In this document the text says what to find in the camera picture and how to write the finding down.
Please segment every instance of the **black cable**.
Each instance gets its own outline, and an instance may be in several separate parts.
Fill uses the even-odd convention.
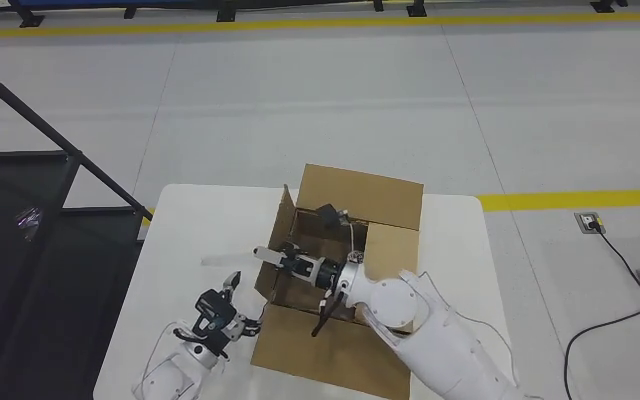
[[[636,284],[638,286],[640,286],[640,279],[638,279],[636,274],[633,273],[633,271],[631,270],[631,267],[629,267],[629,264],[627,263],[627,260],[624,259],[622,254],[620,254],[620,252],[615,247],[613,247],[611,242],[609,242],[609,239],[607,239],[607,237],[604,235],[604,233],[602,233],[602,227],[600,226],[600,224],[597,221],[589,222],[589,228],[595,229],[596,232],[598,232],[600,234],[602,239],[604,239],[604,241],[609,245],[609,247],[611,247],[611,250],[613,250],[618,255],[618,257],[620,257],[620,259],[624,263],[624,266],[627,267],[627,271],[629,271],[629,274],[631,275],[633,280],[636,282]]]
[[[622,254],[620,254],[620,252],[615,247],[613,247],[611,242],[609,242],[609,240],[604,236],[604,234],[602,233],[602,228],[601,228],[600,224],[597,221],[590,222],[589,223],[589,228],[595,229],[596,232],[598,232],[600,234],[600,236],[609,245],[609,247],[611,247],[611,250],[613,250],[618,255],[618,257],[620,257],[620,259],[624,263],[624,266],[627,267],[627,271],[629,271],[629,274],[631,274],[631,277],[633,277],[633,280],[636,282],[636,284],[638,284],[638,286],[640,286],[640,280],[638,280],[638,277],[636,276],[636,274],[634,274],[633,271],[631,271],[631,267],[629,267],[629,264],[627,263],[627,260],[624,259]],[[609,321],[609,322],[605,322],[605,323],[602,323],[602,324],[594,325],[592,327],[589,327],[589,328],[581,330],[580,332],[578,332],[577,335],[575,335],[574,337],[571,338],[571,340],[569,341],[569,344],[567,345],[567,351],[565,351],[565,353],[564,353],[564,390],[567,392],[567,397],[569,398],[569,400],[573,400],[573,397],[571,397],[571,392],[569,391],[569,383],[568,383],[568,380],[567,380],[567,374],[568,374],[568,370],[569,370],[569,352],[571,351],[571,346],[573,346],[573,343],[576,341],[576,339],[578,339],[580,336],[582,336],[585,333],[590,332],[590,331],[592,331],[594,329],[598,329],[598,328],[602,328],[602,327],[605,327],[605,326],[617,324],[618,322],[626,321],[626,320],[631,319],[633,317],[637,317],[638,315],[640,315],[640,311],[637,311],[637,312],[635,312],[633,314],[627,315],[626,317],[618,318],[618,319],[613,320],[613,321]]]
[[[609,245],[609,247],[611,247],[611,250],[613,250],[618,257],[620,257],[620,259],[622,260],[622,262],[624,263],[624,266],[627,267],[627,271],[629,271],[629,274],[631,274],[631,276],[633,277],[633,280],[636,281],[636,284],[638,286],[640,286],[640,280],[638,280],[638,277],[636,276],[636,274],[633,273],[633,271],[631,271],[631,267],[629,267],[629,264],[627,264],[627,260],[624,259],[624,257],[622,257],[622,254],[620,254],[618,252],[618,250],[616,250],[615,247],[613,247],[613,245],[609,242],[609,240],[607,239],[606,236],[604,236],[604,234],[602,232],[598,232],[600,234],[600,236],[602,236],[602,238],[604,239],[605,242],[607,242],[607,244]]]
[[[316,325],[316,327],[313,328],[313,331],[311,331],[311,336],[313,337],[318,336],[320,329],[322,329],[324,324],[326,324],[327,321],[329,320],[329,317],[331,317],[331,314],[333,314],[333,312],[338,308],[340,303],[342,303],[343,298],[344,298],[344,292],[338,293],[338,297],[336,297],[333,300],[333,303],[331,303],[331,307],[329,307],[327,312],[320,315],[320,321],[318,321],[318,325]]]
[[[573,342],[576,341],[577,338],[579,338],[580,336],[584,335],[585,333],[592,331],[594,329],[598,329],[598,328],[602,328],[604,326],[609,326],[609,325],[613,325],[613,324],[617,324],[618,322],[622,322],[622,321],[626,321],[630,318],[636,317],[640,315],[640,311],[637,311],[631,315],[627,315],[626,317],[622,317],[622,318],[618,318],[616,320],[613,321],[609,321],[609,322],[605,322],[604,324],[599,324],[599,325],[594,325],[590,328],[584,329],[582,331],[580,331],[580,333],[578,333],[577,335],[575,335],[573,338],[571,338],[571,340],[569,341],[569,345],[567,346],[567,351],[564,355],[564,389],[567,391],[567,397],[569,398],[569,400],[573,400],[573,398],[571,397],[571,393],[569,393],[569,384],[567,383],[567,370],[569,368],[569,352],[571,351],[571,346],[573,345]]]

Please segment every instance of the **white tabletop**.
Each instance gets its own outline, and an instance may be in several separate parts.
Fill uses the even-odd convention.
[[[163,190],[94,389],[96,400],[132,399],[131,385],[162,328],[179,319],[195,321],[198,296],[218,289],[233,271],[242,271],[234,306],[257,318],[264,299],[253,289],[260,262],[251,250],[267,243],[281,194],[282,189],[199,185]],[[297,194],[291,191],[294,200]],[[418,272],[425,269],[460,312],[491,323],[509,340],[484,214],[475,197],[424,195]],[[510,376],[509,353],[497,335],[482,325],[470,327]],[[165,335],[152,363],[178,343]],[[251,366],[254,345],[255,339],[243,338],[225,349],[231,362],[211,379],[202,399],[297,400],[300,393],[306,399],[377,398]],[[413,377],[411,396],[439,398]]]

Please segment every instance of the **metal pole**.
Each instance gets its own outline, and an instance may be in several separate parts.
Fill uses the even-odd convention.
[[[22,18],[20,28],[35,28],[40,26],[40,23],[42,23],[44,19],[44,15],[33,15],[31,10],[20,4],[19,0],[9,0],[9,5],[18,13],[20,18]]]
[[[105,185],[109,187],[109,189],[116,192],[116,194],[124,201],[129,203],[133,208],[137,211],[140,211],[142,215],[151,221],[153,218],[153,214],[149,210],[147,210],[142,204],[138,203],[136,199],[133,198],[126,190],[124,190],[120,185],[116,183],[113,179],[109,177],[103,170],[100,169],[97,165],[93,163],[93,161],[89,160],[87,156],[85,156],[82,151],[80,151],[77,147],[75,147],[71,142],[64,138],[55,130],[54,127],[49,125],[47,121],[42,119],[35,111],[33,111],[28,105],[26,105],[22,100],[18,98],[11,90],[9,90],[5,85],[0,83],[0,99],[2,99],[5,103],[9,105],[9,107],[13,108],[18,114],[22,115],[24,119],[29,121],[29,123],[36,128],[46,137],[51,139],[55,144],[60,146],[62,150],[66,151],[70,155],[76,157],[82,166],[84,166],[89,172],[91,172],[96,178],[100,179]]]

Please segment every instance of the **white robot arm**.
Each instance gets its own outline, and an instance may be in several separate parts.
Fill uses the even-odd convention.
[[[345,263],[305,255],[288,244],[282,252],[264,247],[254,255],[285,273],[326,290],[316,336],[340,303],[364,305],[371,328],[391,347],[413,374],[445,400],[523,400],[527,396],[498,369],[455,310],[440,297],[428,278],[402,271],[398,278],[371,281],[358,257]],[[196,303],[200,317],[190,330],[174,329],[183,340],[154,367],[145,367],[132,387],[137,400],[195,400],[211,370],[226,359],[225,346],[242,336],[255,336],[261,321],[251,320],[231,305],[240,273],[223,290],[208,290]],[[326,301],[333,298],[331,306]],[[412,333],[391,329],[413,324]]]
[[[256,257],[285,269],[293,276],[327,290],[334,304],[363,304],[364,317],[373,330],[393,349],[415,376],[445,400],[522,400],[526,396],[498,369],[475,335],[438,295],[429,279],[408,271],[399,278],[369,280],[364,265],[347,261],[339,265],[327,259],[296,255],[295,247],[276,252],[264,247]],[[310,277],[326,277],[322,282]],[[416,317],[418,309],[424,318]],[[318,331],[328,319],[321,316]],[[414,323],[407,336],[394,334]]]
[[[260,333],[262,321],[245,317],[231,304],[239,283],[238,271],[224,281],[221,291],[210,289],[200,295],[195,305],[200,316],[193,327],[173,330],[182,343],[153,367],[149,367],[149,357],[141,376],[134,381],[131,392],[137,400],[197,399],[211,370],[219,362],[228,360],[225,347],[241,337]],[[167,325],[160,338],[170,326],[172,324]]]

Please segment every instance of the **box flap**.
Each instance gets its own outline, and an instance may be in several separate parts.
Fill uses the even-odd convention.
[[[269,238],[268,247],[272,250],[277,249],[278,246],[287,240],[293,218],[296,215],[296,206],[291,200],[291,194],[289,193],[289,187],[284,185],[284,191],[282,192],[282,198],[280,199],[280,206],[278,207],[278,213],[276,214],[276,220],[273,223],[273,230],[271,231],[271,237]],[[267,300],[271,300],[271,292],[274,288],[276,281],[277,270],[276,268],[266,262],[262,263],[258,278],[256,279],[255,289]]]
[[[388,399],[409,399],[411,373],[369,327],[268,305],[251,364]]]
[[[364,252],[365,275],[373,281],[397,278],[418,268],[420,232],[396,226],[369,224]]]
[[[423,185],[379,175],[307,164],[298,207],[331,203],[356,219],[420,229]]]

